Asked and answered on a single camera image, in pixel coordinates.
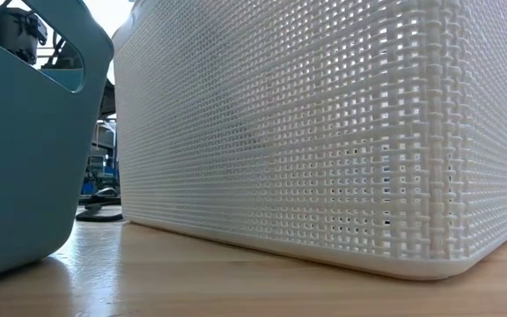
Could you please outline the white perforated plastic basket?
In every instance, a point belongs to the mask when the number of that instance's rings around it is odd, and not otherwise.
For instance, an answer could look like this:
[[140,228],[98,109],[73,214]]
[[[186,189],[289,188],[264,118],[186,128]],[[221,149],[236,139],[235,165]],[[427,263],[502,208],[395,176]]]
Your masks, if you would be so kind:
[[387,276],[507,240],[507,0],[137,0],[124,217]]

